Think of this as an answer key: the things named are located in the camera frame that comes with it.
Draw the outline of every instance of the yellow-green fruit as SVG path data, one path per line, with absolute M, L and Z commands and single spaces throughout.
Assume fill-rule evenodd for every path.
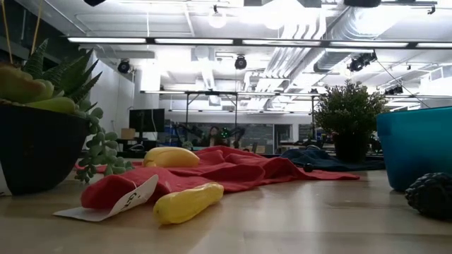
M 196 167 L 199 157 L 180 147 L 157 147 L 144 157 L 145 167 Z
M 45 84 L 34 81 L 28 73 L 10 66 L 0 68 L 0 98 L 2 99 L 19 103 L 32 102 L 45 90 Z
M 224 188 L 218 183 L 206 183 L 161 197 L 154 206 L 154 216 L 161 224 L 179 224 L 221 200 Z
M 68 97 L 55 97 L 39 102 L 31 102 L 26 105 L 36 109 L 45 109 L 65 114 L 74 114 L 76 111 L 76 104 Z
M 50 82 L 48 80 L 35 80 L 35 81 L 41 82 L 42 84 L 45 85 L 44 92 L 41 95 L 39 95 L 38 97 L 36 97 L 35 101 L 37 102 L 40 100 L 52 98 L 52 95 L 54 94 L 54 86 L 52 85 L 52 82 Z

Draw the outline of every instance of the potted plant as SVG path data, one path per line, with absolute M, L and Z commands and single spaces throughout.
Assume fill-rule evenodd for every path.
M 315 110 L 316 124 L 333 134 L 336 156 L 344 162 L 365 160 L 369 136 L 376 131 L 376 116 L 385 112 L 385 97 L 369 94 L 351 80 L 345 86 L 327 87 Z
M 0 65 L 0 195 L 49 190 L 73 169 L 85 139 L 90 150 L 76 178 L 89 182 L 95 165 L 120 174 L 131 163 L 116 157 L 116 133 L 99 125 L 103 111 L 86 99 L 99 80 L 88 67 L 92 51 L 75 61 L 42 71 L 44 41 L 20 68 Z

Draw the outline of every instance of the dark blue cloth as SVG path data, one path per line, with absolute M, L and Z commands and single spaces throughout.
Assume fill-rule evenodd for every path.
M 290 159 L 299 167 L 310 163 L 314 169 L 325 171 L 343 172 L 385 169 L 383 160 L 370 160 L 359 164 L 344 163 L 324 150 L 291 149 L 284 152 L 281 157 Z

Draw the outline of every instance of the black cable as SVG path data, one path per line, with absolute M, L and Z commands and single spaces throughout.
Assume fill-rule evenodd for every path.
M 396 81 L 401 87 L 405 88 L 405 90 L 407 90 L 407 92 L 409 92 L 411 94 L 411 96 L 413 96 L 414 98 L 416 98 L 420 103 L 422 103 L 423 105 L 425 105 L 427 108 L 430 108 L 429 105 L 425 104 L 425 102 L 423 102 L 421 99 L 419 99 L 416 95 L 414 95 L 412 92 L 410 92 L 404 85 L 402 85 L 402 83 L 397 80 L 397 78 L 395 78 L 384 66 L 383 64 L 380 63 L 380 61 L 376 60 L 377 63 L 379 63 L 379 65 L 385 70 L 385 72 L 387 72 L 387 74 L 390 75 L 390 77 L 392 77 L 392 79 L 394 79 L 394 81 Z

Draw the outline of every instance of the dark plant pot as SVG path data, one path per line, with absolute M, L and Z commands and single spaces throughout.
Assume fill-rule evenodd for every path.
M 362 134 L 333 136 L 336 157 L 343 162 L 357 163 L 366 159 L 369 136 Z
M 46 191 L 69 175 L 88 135 L 86 119 L 11 105 L 0 105 L 0 116 L 0 195 Z

